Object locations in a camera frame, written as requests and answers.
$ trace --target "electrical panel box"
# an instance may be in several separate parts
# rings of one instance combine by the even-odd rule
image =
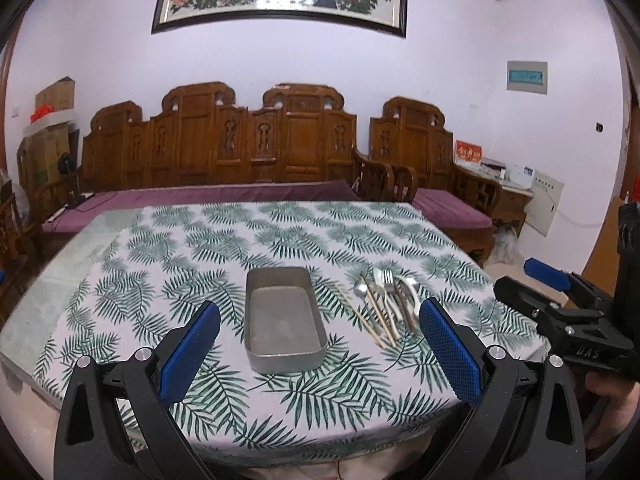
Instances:
[[[551,224],[558,212],[564,184],[544,173],[536,172],[533,179],[533,199],[524,208],[526,223],[543,236],[549,234]]]

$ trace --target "red sign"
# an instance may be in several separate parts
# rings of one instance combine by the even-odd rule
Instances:
[[[480,164],[480,161],[482,160],[482,146],[457,140],[456,160]]]

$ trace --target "blue gripper pad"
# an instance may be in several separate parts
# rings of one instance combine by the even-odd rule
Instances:
[[[220,310],[209,303],[160,371],[158,397],[166,409],[184,399],[219,332]]]
[[[524,262],[524,272],[527,276],[560,292],[566,292],[571,288],[571,282],[565,272],[554,269],[539,260],[529,258]]]
[[[475,408],[482,400],[481,372],[478,365],[431,300],[422,302],[419,318],[420,330],[456,397]]]

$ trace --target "plastic bag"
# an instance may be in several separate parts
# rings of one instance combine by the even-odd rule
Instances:
[[[6,170],[0,170],[0,183],[6,184],[10,180],[11,179],[9,178],[9,174]],[[29,198],[20,184],[11,182],[11,188],[15,195],[15,205],[18,208],[20,222],[22,223],[22,227],[25,227],[31,223],[31,207],[29,206]]]
[[[489,255],[487,264],[511,265],[518,254],[518,236],[513,226],[498,227],[494,233],[494,248]]]

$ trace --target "cutlery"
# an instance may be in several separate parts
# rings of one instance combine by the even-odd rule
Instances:
[[[390,270],[387,269],[383,271],[382,281],[385,284],[385,290],[387,291],[387,293],[393,294],[396,298],[398,298],[400,310],[402,312],[402,320],[404,320],[404,325],[406,326],[407,330],[416,333],[417,329],[415,327],[412,316],[413,312],[409,311],[409,309],[407,308],[406,300],[399,293],[398,286],[396,285],[396,280],[394,279],[394,276]]]
[[[398,321],[402,321],[402,314],[400,313],[396,302],[393,301],[393,299],[388,295],[390,291],[386,287],[384,272],[377,267],[373,268],[373,281],[376,283],[376,285],[380,286],[384,290],[385,293],[383,294],[383,297],[385,304],[392,309],[394,315],[396,316],[396,319]]]
[[[367,280],[364,278],[364,276],[361,276],[360,279],[362,280],[362,285],[364,285],[364,287],[367,289],[366,290],[366,294],[367,294],[367,298],[369,299],[369,303],[373,307],[373,310],[375,311],[376,316],[378,316],[378,319],[380,320],[380,323],[382,324],[382,328],[384,329],[384,331],[386,333],[386,336],[388,337],[389,341],[391,342],[391,345],[395,347],[396,346],[396,340],[394,339],[394,336],[391,333],[391,330],[386,325],[385,318],[382,316],[382,313],[380,312],[380,308],[378,307],[378,302],[376,301],[376,298],[373,297],[373,294],[371,292],[371,289],[369,288],[369,284],[367,283]]]
[[[356,287],[354,287],[354,292],[356,293],[356,296],[360,297],[359,289],[357,289]],[[342,296],[342,299],[344,300],[344,302],[349,305],[349,308],[353,311],[353,313],[356,315],[356,317],[360,320],[360,322],[362,323],[362,326],[364,327],[364,329],[369,332],[372,336],[373,339],[375,339],[376,344],[382,348],[383,350],[388,348],[388,345],[386,345],[386,343],[384,341],[382,341],[382,339],[380,338],[380,336],[376,333],[376,331],[373,329],[373,327],[369,324],[369,321],[367,321],[365,319],[365,317],[360,313],[359,309],[357,307],[354,308],[354,306],[349,302],[349,300],[347,300],[347,298],[345,298],[343,292],[340,290],[340,295]],[[364,303],[365,308],[367,309],[367,312],[369,311],[369,309],[367,308],[367,303]]]
[[[398,276],[397,279],[411,294],[414,306],[410,308],[409,311],[413,310],[414,316],[418,317],[420,315],[420,299],[418,298],[418,293],[415,291],[415,285],[417,285],[417,282],[413,278],[405,278],[404,276]]]
[[[373,285],[371,287],[371,290],[374,294],[377,294],[379,295],[380,298],[382,298],[382,303],[384,305],[384,309],[383,309],[384,314],[386,314],[386,319],[389,322],[389,328],[391,329],[391,333],[394,335],[394,338],[397,341],[398,339],[400,339],[400,333],[398,332],[398,327],[396,326],[396,322],[394,320],[394,310],[391,307],[390,296],[386,293],[386,290],[378,284]]]
[[[376,319],[375,314],[372,312],[372,309],[369,306],[369,303],[367,303],[367,301],[369,301],[369,298],[367,297],[367,285],[365,285],[363,281],[356,282],[356,284],[353,286],[353,293],[362,300],[362,303],[364,304],[364,308],[367,311],[367,319],[369,319],[369,322],[371,323],[373,330],[375,330],[377,334],[381,335],[382,326]]]

